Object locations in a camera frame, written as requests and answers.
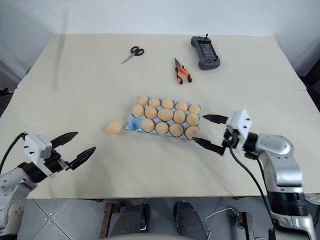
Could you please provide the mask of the orange and black pliers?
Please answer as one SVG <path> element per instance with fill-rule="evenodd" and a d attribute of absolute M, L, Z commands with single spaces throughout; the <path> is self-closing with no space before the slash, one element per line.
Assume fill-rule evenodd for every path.
<path fill-rule="evenodd" d="M 190 73 L 185 69 L 183 65 L 180 64 L 177 58 L 174 58 L 175 63 L 175 73 L 176 73 L 176 80 L 179 85 L 183 84 L 183 79 L 181 75 L 184 75 L 189 83 L 191 83 L 193 80 L 191 78 Z"/>

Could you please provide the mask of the rusty metal table leg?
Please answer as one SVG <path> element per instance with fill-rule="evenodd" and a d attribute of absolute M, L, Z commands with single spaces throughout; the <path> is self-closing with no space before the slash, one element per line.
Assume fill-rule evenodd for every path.
<path fill-rule="evenodd" d="M 239 212 L 236 218 L 236 224 L 245 230 L 246 240 L 255 240 L 253 218 L 250 212 Z"/>
<path fill-rule="evenodd" d="M 112 203 L 106 203 L 104 206 L 104 215 L 102 219 L 102 224 L 100 228 L 99 239 L 104 239 L 109 234 L 112 214 L 113 214 L 113 207 Z"/>

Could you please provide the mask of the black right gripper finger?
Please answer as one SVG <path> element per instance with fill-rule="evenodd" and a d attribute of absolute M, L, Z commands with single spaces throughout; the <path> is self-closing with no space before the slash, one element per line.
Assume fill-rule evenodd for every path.
<path fill-rule="evenodd" d="M 213 144 L 209 140 L 206 140 L 206 139 L 203 139 L 200 137 L 193 137 L 192 139 L 201 147 L 203 147 L 207 150 L 210 150 L 212 152 L 215 152 L 215 153 L 219 154 L 220 156 L 224 155 L 224 152 L 226 149 L 225 146 L 219 146 L 219 145 Z"/>
<path fill-rule="evenodd" d="M 218 115 L 218 114 L 206 114 L 206 115 L 203 115 L 202 117 L 215 124 L 225 124 L 228 120 L 227 116 Z"/>

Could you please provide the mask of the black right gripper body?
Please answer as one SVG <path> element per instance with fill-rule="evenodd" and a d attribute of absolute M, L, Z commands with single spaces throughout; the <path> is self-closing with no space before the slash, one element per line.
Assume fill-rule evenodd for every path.
<path fill-rule="evenodd" d="M 230 147 L 235 150 L 240 140 L 239 136 L 240 136 L 240 133 L 237 129 L 232 129 L 232 130 L 226 129 L 223 135 L 221 152 L 224 153 L 225 150 L 229 149 Z"/>

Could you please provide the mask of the dark background object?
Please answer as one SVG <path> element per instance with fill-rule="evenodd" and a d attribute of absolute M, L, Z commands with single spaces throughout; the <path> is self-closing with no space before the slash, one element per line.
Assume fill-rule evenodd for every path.
<path fill-rule="evenodd" d="M 301 58 L 298 76 L 320 112 L 320 43 L 305 49 Z"/>
<path fill-rule="evenodd" d="M 0 102 L 9 101 L 13 96 L 13 93 L 9 91 L 9 89 L 3 88 L 0 89 Z"/>

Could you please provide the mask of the black handled scissors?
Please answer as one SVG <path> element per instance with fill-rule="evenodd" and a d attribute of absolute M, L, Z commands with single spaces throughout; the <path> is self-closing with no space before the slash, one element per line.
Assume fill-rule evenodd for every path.
<path fill-rule="evenodd" d="M 138 57 L 138 56 L 143 55 L 144 52 L 145 52 L 145 50 L 143 48 L 140 48 L 139 46 L 133 46 L 130 49 L 129 56 L 121 63 L 121 65 L 124 64 L 125 62 L 127 62 L 128 60 L 130 60 L 132 57 Z"/>

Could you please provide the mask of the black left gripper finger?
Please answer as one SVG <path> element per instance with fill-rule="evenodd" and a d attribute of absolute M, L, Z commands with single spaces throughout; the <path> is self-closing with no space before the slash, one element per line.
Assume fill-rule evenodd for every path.
<path fill-rule="evenodd" d="M 94 146 L 83 151 L 82 153 L 77 155 L 77 157 L 72 162 L 67 164 L 67 168 L 65 170 L 66 171 L 70 169 L 75 170 L 76 168 L 84 164 L 92 156 L 95 150 L 96 150 L 96 147 Z"/>
<path fill-rule="evenodd" d="M 52 144 L 52 148 L 63 146 L 64 144 L 70 142 L 77 134 L 78 134 L 77 131 L 72 131 L 54 138 L 53 140 L 50 141 Z"/>

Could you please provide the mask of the blue egg carton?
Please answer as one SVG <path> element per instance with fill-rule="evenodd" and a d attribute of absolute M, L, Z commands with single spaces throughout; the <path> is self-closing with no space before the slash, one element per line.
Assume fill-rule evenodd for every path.
<path fill-rule="evenodd" d="M 157 114 L 158 114 L 158 112 L 159 112 L 160 110 L 164 109 L 164 108 L 162 107 L 162 99 L 164 99 L 164 98 L 157 98 L 157 99 L 159 99 L 160 102 L 161 102 L 161 105 L 156 108 L 156 109 L 157 109 Z M 174 112 L 176 111 L 175 105 L 176 105 L 178 102 L 183 102 L 183 101 L 178 101 L 178 100 L 175 100 L 175 99 L 172 99 L 172 100 L 173 100 L 173 108 L 170 109 L 170 110 L 173 112 L 173 115 L 174 115 Z M 190 105 L 195 104 L 195 103 L 191 103 L 191 102 L 185 102 L 185 103 L 187 103 L 188 108 L 189 108 Z M 200 119 L 201 119 L 201 112 L 200 112 L 200 114 L 198 115 L 198 117 L 199 117 L 199 123 L 200 123 Z M 173 137 L 173 138 L 187 139 L 187 138 L 185 137 L 185 131 L 186 131 L 186 129 L 189 128 L 190 126 L 189 126 L 188 123 L 186 122 L 186 117 L 187 117 L 187 115 L 190 114 L 190 113 L 189 113 L 188 110 L 185 111 L 184 113 L 185 113 L 185 122 L 182 123 L 182 124 L 180 124 L 180 125 L 183 127 L 183 131 L 184 131 L 183 135 L 181 135 L 180 137 L 174 137 L 174 136 L 172 136 L 172 135 L 170 134 L 170 131 L 169 131 L 167 134 L 165 134 L 165 135 L 163 135 L 163 136 L 168 136 L 168 137 Z M 145 131 L 143 131 L 143 129 L 141 128 L 141 122 L 142 122 L 142 120 L 144 120 L 144 119 L 147 119 L 145 115 L 143 115 L 143 116 L 140 117 L 140 118 L 135 118 L 135 117 L 132 115 L 132 112 L 131 112 L 131 114 L 130 114 L 129 117 L 128 117 L 128 123 L 127 123 L 127 125 L 125 126 L 125 129 L 130 130 L 130 131 L 132 131 L 132 132 L 141 132 L 141 133 L 145 133 L 145 134 L 155 134 L 155 135 L 161 136 L 161 135 L 159 135 L 159 134 L 156 132 L 155 129 L 154 129 L 153 131 L 151 131 L 151 132 L 145 132 Z M 171 125 L 175 124 L 175 122 L 173 121 L 173 118 L 172 118 L 171 120 L 169 120 L 169 121 L 162 121 L 161 119 L 158 118 L 158 116 L 157 116 L 156 118 L 154 118 L 152 121 L 153 121 L 154 124 L 155 124 L 155 128 L 156 128 L 156 124 L 159 123 L 159 122 L 167 123 L 167 125 L 168 125 L 169 127 L 170 127 Z"/>

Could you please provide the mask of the dark rounded shape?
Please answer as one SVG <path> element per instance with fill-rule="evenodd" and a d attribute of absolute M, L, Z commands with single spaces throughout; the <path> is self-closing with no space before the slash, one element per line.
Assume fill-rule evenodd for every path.
<path fill-rule="evenodd" d="M 148 203 L 127 206 L 112 230 L 113 235 L 148 233 L 150 206 Z"/>
<path fill-rule="evenodd" d="M 173 218 L 177 234 L 192 240 L 199 240 L 199 219 L 195 208 L 186 201 L 176 202 L 173 208 Z"/>

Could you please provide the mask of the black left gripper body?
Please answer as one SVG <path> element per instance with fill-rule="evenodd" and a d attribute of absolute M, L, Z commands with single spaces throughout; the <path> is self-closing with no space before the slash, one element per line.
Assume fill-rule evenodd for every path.
<path fill-rule="evenodd" d="M 69 162 L 64 161 L 61 155 L 54 149 L 51 151 L 49 158 L 45 159 L 44 161 L 44 165 L 52 174 L 66 170 L 69 167 Z"/>

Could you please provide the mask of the grey handheld remote controller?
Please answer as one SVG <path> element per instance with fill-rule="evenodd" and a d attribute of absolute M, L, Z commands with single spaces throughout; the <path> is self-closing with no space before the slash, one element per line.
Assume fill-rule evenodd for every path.
<path fill-rule="evenodd" d="M 196 49 L 199 57 L 198 67 L 201 70 L 214 70 L 220 66 L 220 58 L 217 55 L 208 34 L 206 34 L 206 36 L 193 36 L 190 43 Z"/>

